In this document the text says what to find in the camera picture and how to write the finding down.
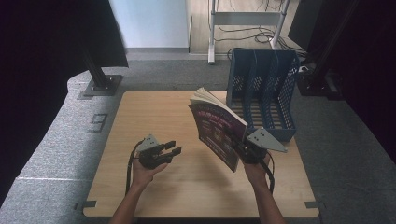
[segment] book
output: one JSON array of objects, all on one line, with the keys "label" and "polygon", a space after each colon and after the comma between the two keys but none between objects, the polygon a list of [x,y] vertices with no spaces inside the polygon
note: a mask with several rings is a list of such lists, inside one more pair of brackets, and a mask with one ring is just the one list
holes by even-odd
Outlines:
[{"label": "book", "polygon": [[239,158],[232,148],[232,135],[242,141],[248,124],[204,88],[197,90],[190,102],[199,139],[235,172]]}]

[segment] magazine holder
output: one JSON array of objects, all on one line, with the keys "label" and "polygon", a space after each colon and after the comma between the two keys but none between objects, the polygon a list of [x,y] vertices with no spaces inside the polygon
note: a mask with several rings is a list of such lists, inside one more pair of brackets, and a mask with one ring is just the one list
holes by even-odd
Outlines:
[{"label": "magazine holder", "polygon": [[227,106],[251,131],[263,127],[278,141],[289,142],[296,132],[290,102],[299,67],[294,50],[234,50]]}]

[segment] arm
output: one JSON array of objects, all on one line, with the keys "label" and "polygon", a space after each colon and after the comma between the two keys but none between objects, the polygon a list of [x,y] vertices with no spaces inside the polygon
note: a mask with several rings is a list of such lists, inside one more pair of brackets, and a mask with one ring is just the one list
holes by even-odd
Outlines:
[{"label": "arm", "polygon": [[[264,160],[265,163],[268,164],[269,156],[267,155]],[[260,223],[286,223],[276,205],[273,195],[268,189],[265,171],[262,167],[259,164],[245,164],[245,172],[256,196]]]},{"label": "arm", "polygon": [[131,187],[124,199],[120,203],[113,218],[110,219],[110,224],[113,223],[132,223],[134,219],[134,211],[137,207],[137,202],[146,186],[151,182],[153,177],[165,169],[167,163],[159,165],[154,170],[147,169],[139,162],[138,159],[134,159],[133,163],[133,179]]}]

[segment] wooden table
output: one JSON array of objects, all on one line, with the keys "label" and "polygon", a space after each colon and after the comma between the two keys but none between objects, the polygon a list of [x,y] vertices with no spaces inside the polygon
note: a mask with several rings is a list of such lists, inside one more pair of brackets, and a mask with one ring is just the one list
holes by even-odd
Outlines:
[{"label": "wooden table", "polygon": [[[213,91],[225,101],[225,91]],[[192,91],[125,92],[107,139],[85,207],[87,217],[111,217],[125,193],[127,163],[134,145],[149,133],[160,143],[176,140],[180,155],[154,177],[140,198],[137,217],[258,217],[257,205],[242,164],[233,173],[199,141],[188,104]],[[288,153],[272,152],[274,197],[284,217],[316,217],[306,208],[315,198],[295,144]]]}]

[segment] gray carpet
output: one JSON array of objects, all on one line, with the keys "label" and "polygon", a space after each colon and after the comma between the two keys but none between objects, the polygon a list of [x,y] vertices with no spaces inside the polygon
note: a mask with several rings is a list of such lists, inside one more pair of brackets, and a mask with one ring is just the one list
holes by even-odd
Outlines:
[{"label": "gray carpet", "polygon": [[[69,94],[46,137],[15,180],[1,210],[1,223],[107,223],[82,214],[112,122],[126,91],[211,91],[227,88],[230,62],[130,61],[105,68],[123,75],[112,97],[78,100],[91,76],[68,82]],[[92,123],[106,114],[101,130]],[[302,97],[295,89],[291,114],[304,166],[320,216],[288,223],[396,223],[396,167],[346,102]],[[257,219],[139,219],[139,223],[259,223]]]}]

